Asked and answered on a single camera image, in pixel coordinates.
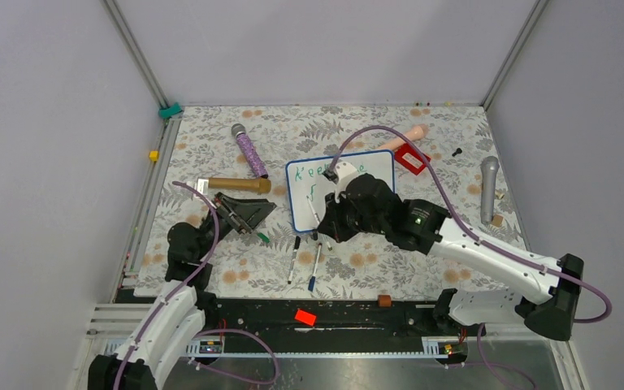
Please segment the green marker cap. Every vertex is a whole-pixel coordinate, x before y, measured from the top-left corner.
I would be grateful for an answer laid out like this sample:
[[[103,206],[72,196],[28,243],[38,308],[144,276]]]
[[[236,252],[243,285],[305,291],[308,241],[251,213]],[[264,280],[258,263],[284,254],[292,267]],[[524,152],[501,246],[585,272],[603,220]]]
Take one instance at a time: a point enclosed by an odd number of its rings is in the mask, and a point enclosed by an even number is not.
[[[268,236],[266,236],[266,235],[265,235],[264,233],[262,233],[262,232],[258,232],[258,233],[257,233],[257,236],[258,236],[258,237],[259,237],[259,238],[260,238],[260,239],[261,239],[264,243],[267,243],[267,244],[268,244],[268,243],[270,243],[270,242],[271,242],[270,238],[269,238]]]

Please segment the blue framed whiteboard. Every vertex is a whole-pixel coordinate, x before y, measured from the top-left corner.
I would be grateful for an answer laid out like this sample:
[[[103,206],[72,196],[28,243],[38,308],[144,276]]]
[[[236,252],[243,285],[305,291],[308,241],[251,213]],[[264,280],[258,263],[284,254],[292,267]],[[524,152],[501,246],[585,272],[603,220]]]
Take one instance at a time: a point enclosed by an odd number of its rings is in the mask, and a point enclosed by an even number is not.
[[[342,154],[339,161],[350,163],[361,174],[369,173],[395,188],[394,155],[389,150]],[[324,216],[324,197],[335,191],[335,185],[323,176],[331,162],[331,157],[316,157],[292,160],[284,166],[292,226],[298,233],[312,232],[318,226],[313,211],[320,218]]]

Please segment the green whiteboard marker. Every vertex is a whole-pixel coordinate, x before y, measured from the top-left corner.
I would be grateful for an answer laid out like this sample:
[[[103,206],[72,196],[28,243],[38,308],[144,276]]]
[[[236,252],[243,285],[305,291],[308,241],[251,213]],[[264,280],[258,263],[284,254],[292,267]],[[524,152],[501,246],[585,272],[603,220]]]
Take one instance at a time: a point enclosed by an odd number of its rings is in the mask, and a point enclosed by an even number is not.
[[[305,201],[306,204],[308,206],[308,209],[312,215],[312,219],[314,220],[314,231],[319,233],[319,225],[321,223],[321,219],[319,218],[319,214],[317,212],[317,210],[314,207],[314,203],[310,197],[309,194],[307,194],[305,196]],[[332,243],[330,242],[329,238],[325,235],[321,235],[321,240],[323,242],[323,244],[325,245],[327,251],[329,252],[333,252],[333,247],[332,247]]]

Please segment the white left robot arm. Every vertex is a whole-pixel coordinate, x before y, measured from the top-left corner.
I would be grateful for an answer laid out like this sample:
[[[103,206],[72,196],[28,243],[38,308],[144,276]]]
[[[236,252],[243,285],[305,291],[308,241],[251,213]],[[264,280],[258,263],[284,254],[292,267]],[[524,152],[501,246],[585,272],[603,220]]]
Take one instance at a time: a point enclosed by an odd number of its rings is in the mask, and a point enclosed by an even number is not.
[[[210,215],[199,226],[180,222],[167,233],[165,283],[131,335],[89,366],[88,389],[161,389],[173,366],[198,333],[219,325],[216,297],[207,292],[216,245],[230,232],[252,233],[276,208],[266,199],[236,199],[217,193],[205,202]]]

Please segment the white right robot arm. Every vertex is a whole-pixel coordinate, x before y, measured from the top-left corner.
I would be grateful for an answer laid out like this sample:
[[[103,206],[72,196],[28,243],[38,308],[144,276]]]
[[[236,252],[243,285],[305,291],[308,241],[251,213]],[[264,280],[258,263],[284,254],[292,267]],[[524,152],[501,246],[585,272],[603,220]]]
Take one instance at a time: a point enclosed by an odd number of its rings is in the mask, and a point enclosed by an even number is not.
[[[513,247],[457,223],[444,207],[423,199],[402,200],[369,174],[324,198],[318,232],[337,243],[359,233],[381,235],[399,249],[455,260],[506,286],[476,297],[456,288],[441,293],[435,327],[452,335],[480,323],[522,323],[539,336],[568,341],[572,335],[584,261],[567,253],[552,258]]]

